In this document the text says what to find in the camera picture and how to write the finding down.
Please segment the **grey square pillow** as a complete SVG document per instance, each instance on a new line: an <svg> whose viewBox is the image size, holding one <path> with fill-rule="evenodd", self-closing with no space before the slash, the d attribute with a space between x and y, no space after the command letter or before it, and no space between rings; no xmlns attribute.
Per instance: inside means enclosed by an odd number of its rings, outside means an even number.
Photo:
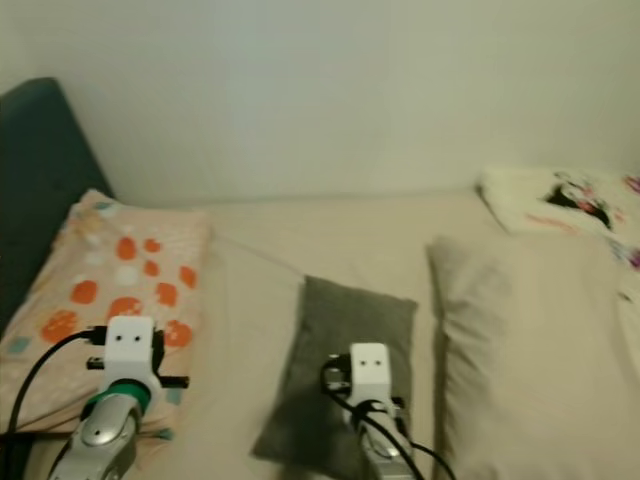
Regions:
<svg viewBox="0 0 640 480"><path fill-rule="evenodd" d="M282 381L266 426L253 443L257 460L282 467L279 480L376 480L342 408L320 388L321 367L353 343L389 349L394 396L413 396L413 319L417 303L306 276Z"/></svg>

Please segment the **plain beige pillow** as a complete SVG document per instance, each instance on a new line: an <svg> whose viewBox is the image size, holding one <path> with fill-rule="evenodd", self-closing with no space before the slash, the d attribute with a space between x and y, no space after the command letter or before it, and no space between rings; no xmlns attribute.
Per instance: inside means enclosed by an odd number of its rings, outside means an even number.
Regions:
<svg viewBox="0 0 640 480"><path fill-rule="evenodd" d="M640 480L640 321L602 239L436 239L457 480Z"/></svg>

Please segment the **dark green headboard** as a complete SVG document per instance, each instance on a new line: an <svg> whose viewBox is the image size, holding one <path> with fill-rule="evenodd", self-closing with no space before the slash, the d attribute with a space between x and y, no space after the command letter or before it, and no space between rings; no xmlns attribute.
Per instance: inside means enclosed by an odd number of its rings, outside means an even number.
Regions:
<svg viewBox="0 0 640 480"><path fill-rule="evenodd" d="M27 79L0 97L1 329L49 259L70 206L88 189L111 193L90 142L52 77Z"/></svg>

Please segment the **beige sheeted bed mattress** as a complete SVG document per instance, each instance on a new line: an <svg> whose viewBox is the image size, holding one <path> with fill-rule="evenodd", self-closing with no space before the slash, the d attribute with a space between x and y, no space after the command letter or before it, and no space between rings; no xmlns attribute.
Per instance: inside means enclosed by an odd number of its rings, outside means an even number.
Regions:
<svg viewBox="0 0 640 480"><path fill-rule="evenodd" d="M445 344L430 244L443 237L570 236L508 233L470 191L212 205L207 214L215 239L192 385L172 442L142 453L127 480L279 480L282 467L251 451L275 404L306 276L417 303L407 421L412 438L448 462ZM575 237L604 241L614 253L607 239ZM620 264L623 300L640 321L634 274Z"/></svg>

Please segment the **folded cream cartoon blanket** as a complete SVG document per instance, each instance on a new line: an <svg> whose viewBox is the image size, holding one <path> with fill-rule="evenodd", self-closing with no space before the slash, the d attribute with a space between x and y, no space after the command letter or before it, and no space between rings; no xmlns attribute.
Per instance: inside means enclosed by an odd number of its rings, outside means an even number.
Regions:
<svg viewBox="0 0 640 480"><path fill-rule="evenodd" d="M640 244L640 174L552 166L490 166L480 195L512 233L603 236Z"/></svg>

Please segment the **orange dotted pink pillow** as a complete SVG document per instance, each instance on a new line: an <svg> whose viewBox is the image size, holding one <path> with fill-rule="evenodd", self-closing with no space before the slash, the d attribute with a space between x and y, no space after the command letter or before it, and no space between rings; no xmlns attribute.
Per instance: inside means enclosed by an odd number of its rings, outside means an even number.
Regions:
<svg viewBox="0 0 640 480"><path fill-rule="evenodd" d="M99 349L70 335L115 316L163 330L164 376L187 376L206 324L206 212L146 209L91 189L70 206L52 251L1 338L0 424L67 434L104 384L84 364Z"/></svg>

